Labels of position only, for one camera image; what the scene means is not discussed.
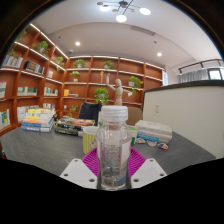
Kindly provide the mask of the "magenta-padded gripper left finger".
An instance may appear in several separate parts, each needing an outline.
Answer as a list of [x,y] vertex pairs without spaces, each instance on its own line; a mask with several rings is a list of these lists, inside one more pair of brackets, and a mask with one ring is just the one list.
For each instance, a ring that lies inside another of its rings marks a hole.
[[81,159],[74,158],[60,177],[78,186],[96,189],[99,174],[97,149],[94,148]]

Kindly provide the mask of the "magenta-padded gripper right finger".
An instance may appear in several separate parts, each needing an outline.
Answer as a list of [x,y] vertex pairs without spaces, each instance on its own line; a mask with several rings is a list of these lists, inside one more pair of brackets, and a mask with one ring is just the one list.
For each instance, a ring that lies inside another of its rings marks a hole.
[[135,149],[130,150],[128,174],[132,189],[143,187],[166,176],[166,172],[154,158],[146,159]]

